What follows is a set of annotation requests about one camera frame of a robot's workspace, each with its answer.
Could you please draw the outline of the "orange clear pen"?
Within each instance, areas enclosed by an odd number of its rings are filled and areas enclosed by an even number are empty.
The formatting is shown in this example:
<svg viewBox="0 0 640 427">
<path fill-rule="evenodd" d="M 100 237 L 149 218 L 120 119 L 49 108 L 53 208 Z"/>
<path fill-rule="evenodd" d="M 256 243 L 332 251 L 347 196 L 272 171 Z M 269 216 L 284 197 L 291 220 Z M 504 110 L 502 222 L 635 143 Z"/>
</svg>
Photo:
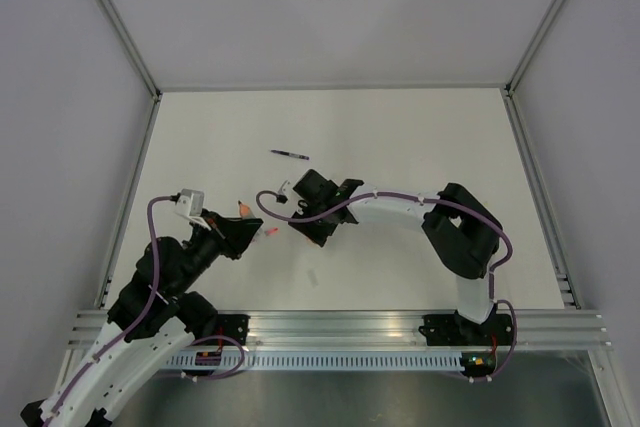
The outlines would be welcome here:
<svg viewBox="0 0 640 427">
<path fill-rule="evenodd" d="M 249 219 L 254 217 L 251 208 L 247 204 L 243 203 L 242 201 L 238 202 L 238 208 L 239 208 L 239 215 L 242 219 Z"/>
</svg>

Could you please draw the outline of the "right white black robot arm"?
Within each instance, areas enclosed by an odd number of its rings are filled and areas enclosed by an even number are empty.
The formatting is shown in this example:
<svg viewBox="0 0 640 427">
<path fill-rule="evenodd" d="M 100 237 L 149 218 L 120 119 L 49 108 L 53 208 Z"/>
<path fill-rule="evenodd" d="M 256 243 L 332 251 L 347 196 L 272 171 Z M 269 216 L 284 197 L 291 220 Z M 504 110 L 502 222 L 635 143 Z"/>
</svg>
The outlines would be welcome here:
<svg viewBox="0 0 640 427">
<path fill-rule="evenodd" d="M 449 183 L 433 196 L 378 190 L 362 180 L 337 185 L 311 169 L 294 185 L 298 211 L 288 222 L 322 247 L 342 224 L 395 225 L 422 233 L 455 276 L 457 335 L 476 344 L 496 325 L 490 261 L 501 224 L 463 186 Z"/>
</svg>

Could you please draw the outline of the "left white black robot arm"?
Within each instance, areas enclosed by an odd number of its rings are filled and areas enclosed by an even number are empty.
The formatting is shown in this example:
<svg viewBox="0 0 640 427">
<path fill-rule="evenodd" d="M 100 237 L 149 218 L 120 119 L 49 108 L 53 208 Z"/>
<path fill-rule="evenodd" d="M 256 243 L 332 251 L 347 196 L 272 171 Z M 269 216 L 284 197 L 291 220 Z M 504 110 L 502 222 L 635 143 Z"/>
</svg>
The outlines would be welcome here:
<svg viewBox="0 0 640 427">
<path fill-rule="evenodd" d="M 48 398 L 22 409 L 25 425 L 110 426 L 179 351 L 244 345 L 247 316 L 220 314 L 191 287 L 216 259 L 240 259 L 263 222 L 212 211 L 201 217 L 186 241 L 152 237 L 79 367 Z"/>
</svg>

